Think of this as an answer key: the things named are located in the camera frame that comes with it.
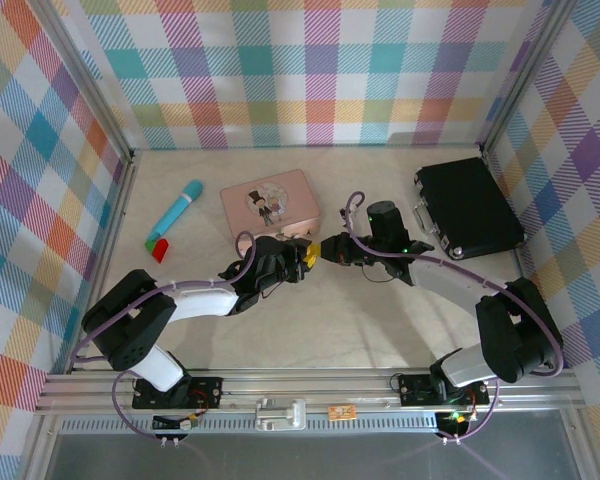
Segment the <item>pink tin box cartoon couple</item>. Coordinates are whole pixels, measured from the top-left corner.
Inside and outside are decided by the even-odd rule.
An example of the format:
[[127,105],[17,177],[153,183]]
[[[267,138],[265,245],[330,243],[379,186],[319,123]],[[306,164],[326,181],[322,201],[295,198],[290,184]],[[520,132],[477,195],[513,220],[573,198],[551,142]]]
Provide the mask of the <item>pink tin box cartoon couple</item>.
[[220,192],[231,234],[309,238],[319,233],[321,210],[300,169],[228,187]]

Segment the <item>teal blue cylinder tube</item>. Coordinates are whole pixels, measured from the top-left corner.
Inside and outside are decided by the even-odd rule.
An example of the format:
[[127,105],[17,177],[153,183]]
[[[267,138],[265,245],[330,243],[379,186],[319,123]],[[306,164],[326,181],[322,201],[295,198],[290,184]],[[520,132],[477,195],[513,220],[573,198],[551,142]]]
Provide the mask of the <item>teal blue cylinder tube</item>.
[[157,240],[165,235],[171,226],[179,219],[186,211],[191,203],[199,198],[202,194],[204,186],[199,180],[189,182],[176,198],[174,203],[166,210],[162,217],[156,222],[151,229],[147,239]]

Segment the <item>red green toy block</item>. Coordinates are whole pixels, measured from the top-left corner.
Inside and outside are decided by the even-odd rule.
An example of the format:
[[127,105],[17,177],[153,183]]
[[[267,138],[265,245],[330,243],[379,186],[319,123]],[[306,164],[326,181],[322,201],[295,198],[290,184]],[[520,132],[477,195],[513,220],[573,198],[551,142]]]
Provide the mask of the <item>red green toy block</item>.
[[145,248],[157,263],[161,263],[169,248],[169,242],[165,238],[149,239],[145,242]]

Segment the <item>slotted metal strip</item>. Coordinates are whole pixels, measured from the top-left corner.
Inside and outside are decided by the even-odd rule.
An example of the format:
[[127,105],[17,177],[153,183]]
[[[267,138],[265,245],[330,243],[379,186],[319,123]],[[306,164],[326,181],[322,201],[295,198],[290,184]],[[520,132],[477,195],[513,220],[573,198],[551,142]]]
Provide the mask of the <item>slotted metal strip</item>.
[[[120,434],[131,430],[119,419],[112,416],[101,418],[65,418],[60,430],[72,434]],[[256,432],[256,420],[249,416],[210,416],[203,419],[190,432],[202,433],[238,433]],[[296,430],[301,433],[332,431],[369,431],[369,432],[405,432],[436,433],[438,431],[435,416],[426,415],[369,415],[354,420],[329,421],[325,416],[313,415],[306,420],[306,426]]]

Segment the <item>small black power module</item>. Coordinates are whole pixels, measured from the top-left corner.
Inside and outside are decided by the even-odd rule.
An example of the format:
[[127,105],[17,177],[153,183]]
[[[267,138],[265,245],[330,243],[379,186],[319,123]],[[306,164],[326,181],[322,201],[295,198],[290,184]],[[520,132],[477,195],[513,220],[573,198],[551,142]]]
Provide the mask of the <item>small black power module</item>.
[[441,437],[463,436],[469,432],[473,416],[468,412],[439,412],[435,414],[438,432]]
[[151,421],[151,428],[156,432],[167,432],[175,434],[176,432],[190,432],[200,424],[201,416],[198,414],[189,414],[187,416],[161,416],[154,415]]

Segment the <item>grey metal sheet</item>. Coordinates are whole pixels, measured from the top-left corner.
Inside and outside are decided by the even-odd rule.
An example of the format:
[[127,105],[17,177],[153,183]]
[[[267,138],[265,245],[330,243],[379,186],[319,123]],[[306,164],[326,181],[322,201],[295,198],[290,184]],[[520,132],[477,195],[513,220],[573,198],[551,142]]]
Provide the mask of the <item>grey metal sheet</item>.
[[426,437],[202,435],[160,447],[134,435],[64,435],[44,480],[581,480],[562,448],[516,452]]

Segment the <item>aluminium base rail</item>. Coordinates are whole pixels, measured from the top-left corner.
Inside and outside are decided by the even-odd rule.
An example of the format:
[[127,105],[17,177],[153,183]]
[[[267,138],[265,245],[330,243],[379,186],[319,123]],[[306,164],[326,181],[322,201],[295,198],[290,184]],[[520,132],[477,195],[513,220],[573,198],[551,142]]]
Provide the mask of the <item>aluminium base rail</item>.
[[[302,399],[309,413],[324,413],[330,405],[354,405],[359,414],[399,411],[403,407],[396,370],[390,368],[289,368],[192,370],[194,377],[221,377],[217,413],[255,410],[263,398],[282,402]],[[75,370],[47,378],[35,413],[113,414],[111,387],[117,373]],[[582,408],[584,396],[575,373],[554,378],[527,376],[515,384],[503,382],[494,410],[539,411]]]

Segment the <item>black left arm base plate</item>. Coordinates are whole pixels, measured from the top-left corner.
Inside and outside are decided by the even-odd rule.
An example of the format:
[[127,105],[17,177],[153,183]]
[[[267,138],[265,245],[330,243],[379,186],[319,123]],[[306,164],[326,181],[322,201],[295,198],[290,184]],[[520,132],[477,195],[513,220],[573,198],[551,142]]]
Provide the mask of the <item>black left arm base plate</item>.
[[169,390],[162,392],[149,381],[136,380],[132,408],[136,410],[217,409],[222,396],[220,377],[191,377],[185,375]]

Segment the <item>white latch bracket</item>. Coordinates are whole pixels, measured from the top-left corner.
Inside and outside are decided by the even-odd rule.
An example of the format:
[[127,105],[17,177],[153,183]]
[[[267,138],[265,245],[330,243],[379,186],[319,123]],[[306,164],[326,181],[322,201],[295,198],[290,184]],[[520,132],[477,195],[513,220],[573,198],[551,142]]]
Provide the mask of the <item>white latch bracket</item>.
[[255,408],[255,429],[261,432],[301,431],[306,428],[304,399],[262,398]]

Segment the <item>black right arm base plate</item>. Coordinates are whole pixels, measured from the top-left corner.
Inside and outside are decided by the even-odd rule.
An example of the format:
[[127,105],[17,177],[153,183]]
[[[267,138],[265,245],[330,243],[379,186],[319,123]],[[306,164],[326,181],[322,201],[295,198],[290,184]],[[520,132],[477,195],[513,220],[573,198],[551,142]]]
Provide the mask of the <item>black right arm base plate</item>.
[[433,374],[397,374],[394,391],[407,406],[488,405],[489,394],[484,382],[455,387]]

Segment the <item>aluminium frame post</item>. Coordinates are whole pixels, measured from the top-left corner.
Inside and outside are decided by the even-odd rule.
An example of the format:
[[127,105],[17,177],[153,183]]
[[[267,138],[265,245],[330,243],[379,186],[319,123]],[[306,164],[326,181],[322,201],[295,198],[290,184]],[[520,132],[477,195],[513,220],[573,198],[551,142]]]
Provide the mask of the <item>aluminium frame post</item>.
[[505,50],[476,145],[488,159],[577,0],[527,0]]
[[104,95],[96,84],[95,78],[91,75],[79,49],[65,28],[64,22],[51,0],[28,1],[43,29],[50,37],[51,43],[64,61],[67,71],[93,111],[95,118],[99,121],[104,132],[125,162],[131,163],[134,149],[124,136]]

